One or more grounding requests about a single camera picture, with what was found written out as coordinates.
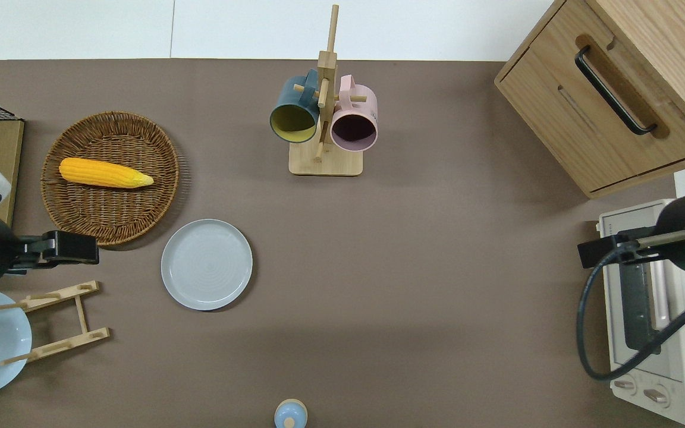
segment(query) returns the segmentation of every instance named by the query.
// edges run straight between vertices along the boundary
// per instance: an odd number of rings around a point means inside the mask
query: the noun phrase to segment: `wicker basket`
[[[155,179],[150,186],[117,189],[69,182],[64,158],[87,158],[134,168]],[[41,197],[58,228],[114,246],[147,233],[163,217],[179,185],[179,162],[163,129],[146,117],[107,111],[65,130],[49,149],[41,171]]]

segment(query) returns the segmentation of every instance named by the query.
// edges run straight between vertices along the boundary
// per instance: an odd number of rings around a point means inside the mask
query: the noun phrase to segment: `mug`
[[[304,87],[302,92],[294,90],[294,85]],[[279,99],[271,112],[271,129],[281,139],[290,143],[302,143],[316,133],[319,121],[319,101],[313,97],[318,90],[319,74],[315,68],[308,70],[306,76],[289,78],[282,87]]]
[[[365,102],[353,102],[351,96],[365,95]],[[377,141],[377,95],[353,76],[340,79],[340,102],[335,105],[329,135],[340,149],[363,152]]]

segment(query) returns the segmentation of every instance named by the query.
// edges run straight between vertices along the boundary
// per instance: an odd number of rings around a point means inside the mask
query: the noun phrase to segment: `dark teal mug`
[[[294,89],[299,84],[303,91]],[[290,143],[308,141],[316,133],[319,121],[319,100],[313,97],[318,90],[319,74],[315,68],[305,76],[289,78],[282,87],[279,99],[271,112],[269,122],[277,136]]]

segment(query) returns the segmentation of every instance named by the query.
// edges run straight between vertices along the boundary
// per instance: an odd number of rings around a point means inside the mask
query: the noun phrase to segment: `pink mug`
[[[364,95],[365,102],[353,102],[351,96]],[[340,101],[335,105],[329,135],[340,149],[363,152],[377,141],[377,95],[353,76],[340,79]]]

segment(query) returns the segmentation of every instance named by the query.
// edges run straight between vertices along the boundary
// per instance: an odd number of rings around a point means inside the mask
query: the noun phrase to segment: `corn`
[[[63,159],[59,164],[59,173],[67,181],[92,186],[133,189],[154,182],[152,177],[142,174],[136,169],[116,165],[116,163],[82,158]]]

